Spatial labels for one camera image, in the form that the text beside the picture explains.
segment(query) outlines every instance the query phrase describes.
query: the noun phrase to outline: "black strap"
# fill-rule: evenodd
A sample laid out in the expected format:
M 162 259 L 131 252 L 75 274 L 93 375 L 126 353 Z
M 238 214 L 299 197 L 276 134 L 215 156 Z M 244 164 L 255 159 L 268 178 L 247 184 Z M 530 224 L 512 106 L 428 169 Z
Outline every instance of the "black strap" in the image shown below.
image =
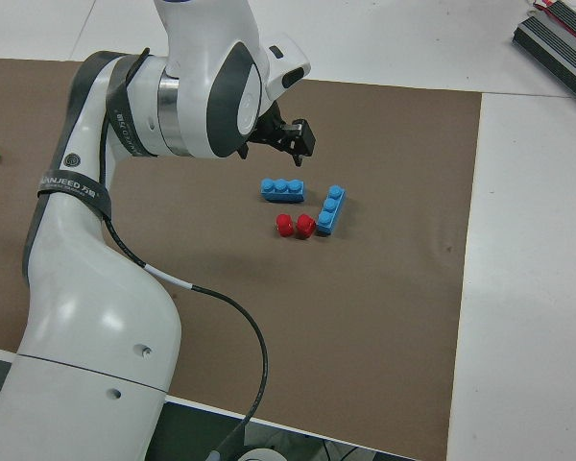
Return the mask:
M 150 49 L 145 48 L 140 56 L 129 55 L 122 58 L 113 67 L 108 81 L 106 99 L 108 121 L 122 145 L 135 157 L 157 157 L 145 149 L 136 133 L 131 102 L 128 98 L 128 85 L 149 54 Z
M 72 195 L 111 218 L 111 198 L 104 186 L 91 178 L 67 170 L 49 170 L 38 185 L 38 196 L 52 192 Z

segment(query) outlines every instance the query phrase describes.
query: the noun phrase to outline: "white table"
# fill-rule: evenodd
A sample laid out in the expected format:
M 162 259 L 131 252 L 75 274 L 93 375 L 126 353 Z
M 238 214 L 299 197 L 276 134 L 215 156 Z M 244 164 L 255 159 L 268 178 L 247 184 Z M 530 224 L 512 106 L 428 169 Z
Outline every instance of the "white table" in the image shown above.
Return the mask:
M 576 100 L 511 44 L 528 2 L 251 4 L 312 79 L 485 93 L 447 459 L 576 460 Z M 151 0 L 0 0 L 0 58 L 145 46 Z

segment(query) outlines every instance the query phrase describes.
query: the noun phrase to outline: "brown mat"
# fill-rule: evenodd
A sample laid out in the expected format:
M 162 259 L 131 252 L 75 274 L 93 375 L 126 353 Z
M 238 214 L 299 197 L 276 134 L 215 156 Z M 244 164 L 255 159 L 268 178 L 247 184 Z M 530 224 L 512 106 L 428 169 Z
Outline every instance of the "brown mat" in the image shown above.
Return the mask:
M 25 327 L 21 249 L 77 66 L 0 60 L 1 349 Z M 443 460 L 480 95 L 304 82 L 281 106 L 318 138 L 301 169 L 258 146 L 247 161 L 128 160 L 115 226 L 150 263 L 259 322 L 271 374 L 258 417 Z M 305 180 L 305 203 L 264 202 L 264 177 Z M 348 200 L 332 236 L 276 235 L 279 213 L 316 217 L 334 183 Z M 171 393 L 245 412 L 259 379 L 251 330 L 226 305 L 168 290 L 184 333 Z

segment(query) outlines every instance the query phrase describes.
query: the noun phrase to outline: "red object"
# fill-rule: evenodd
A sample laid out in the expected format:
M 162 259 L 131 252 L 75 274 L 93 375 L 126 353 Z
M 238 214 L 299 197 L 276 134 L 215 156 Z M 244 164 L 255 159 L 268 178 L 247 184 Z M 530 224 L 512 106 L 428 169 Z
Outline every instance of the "red object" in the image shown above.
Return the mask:
M 316 230 L 316 221 L 311 216 L 302 214 L 297 220 L 297 233 L 300 237 L 309 238 Z
M 295 230 L 292 227 L 292 218 L 288 214 L 280 214 L 276 219 L 277 231 L 282 237 L 289 237 Z

